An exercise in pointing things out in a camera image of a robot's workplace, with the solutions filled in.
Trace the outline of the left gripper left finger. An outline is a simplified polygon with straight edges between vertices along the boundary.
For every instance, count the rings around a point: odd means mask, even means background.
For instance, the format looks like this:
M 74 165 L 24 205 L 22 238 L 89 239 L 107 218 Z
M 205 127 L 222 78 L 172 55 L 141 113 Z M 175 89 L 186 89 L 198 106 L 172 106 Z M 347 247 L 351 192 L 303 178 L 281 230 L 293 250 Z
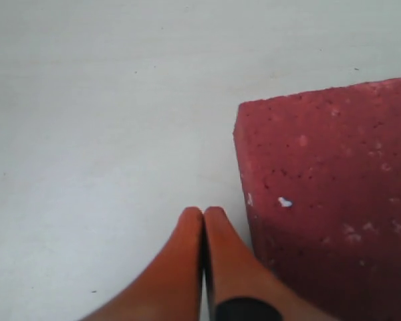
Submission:
M 198 320 L 203 265 L 203 213 L 187 207 L 145 270 L 84 320 Z

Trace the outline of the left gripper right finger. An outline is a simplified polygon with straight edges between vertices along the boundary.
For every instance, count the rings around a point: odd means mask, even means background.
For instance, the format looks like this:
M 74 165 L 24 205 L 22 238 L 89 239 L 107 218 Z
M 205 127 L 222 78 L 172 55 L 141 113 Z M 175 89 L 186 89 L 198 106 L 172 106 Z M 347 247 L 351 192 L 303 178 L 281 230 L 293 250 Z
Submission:
M 225 211 L 204 213 L 205 277 L 211 320 L 333 320 L 299 297 L 253 255 Z

